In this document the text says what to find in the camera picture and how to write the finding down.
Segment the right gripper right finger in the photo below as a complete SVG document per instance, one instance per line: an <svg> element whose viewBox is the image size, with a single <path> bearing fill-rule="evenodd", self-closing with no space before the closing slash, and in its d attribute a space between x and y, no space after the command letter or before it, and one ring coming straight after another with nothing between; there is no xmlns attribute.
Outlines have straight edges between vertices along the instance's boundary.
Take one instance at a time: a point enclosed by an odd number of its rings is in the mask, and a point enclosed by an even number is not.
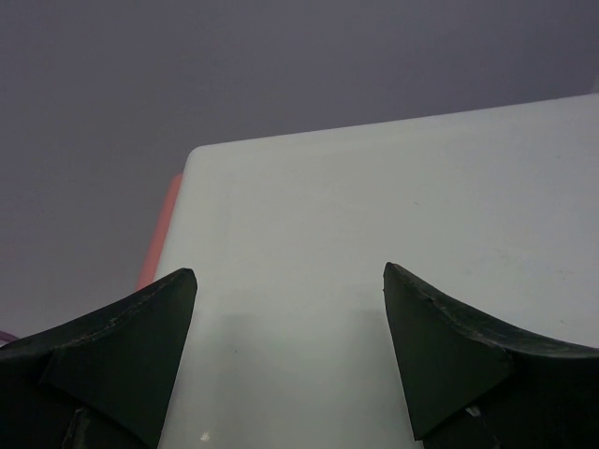
<svg viewBox="0 0 599 449"><path fill-rule="evenodd" d="M510 325L389 263L384 297L413 437L427 448L594 448L598 352Z"/></svg>

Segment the drawer pink front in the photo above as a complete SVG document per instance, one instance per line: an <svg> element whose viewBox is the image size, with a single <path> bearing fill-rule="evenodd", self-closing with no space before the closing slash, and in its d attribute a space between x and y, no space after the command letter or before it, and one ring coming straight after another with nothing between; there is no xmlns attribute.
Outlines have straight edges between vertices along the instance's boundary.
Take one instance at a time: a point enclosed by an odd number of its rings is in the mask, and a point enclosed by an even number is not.
<svg viewBox="0 0 599 449"><path fill-rule="evenodd" d="M136 289L140 290L153 282L160 256L168 234L170 220L174 211L183 174L176 175L168 188L167 195L158 215L149 249L144 258Z"/></svg>

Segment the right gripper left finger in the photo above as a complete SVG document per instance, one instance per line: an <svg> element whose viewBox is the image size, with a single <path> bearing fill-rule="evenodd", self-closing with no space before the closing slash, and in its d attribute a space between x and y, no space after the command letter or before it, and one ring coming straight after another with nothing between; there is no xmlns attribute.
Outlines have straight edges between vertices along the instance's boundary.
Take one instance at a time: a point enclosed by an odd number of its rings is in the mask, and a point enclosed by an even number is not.
<svg viewBox="0 0 599 449"><path fill-rule="evenodd" d="M3 345L2 447L157 447L196 294L194 271L180 268Z"/></svg>

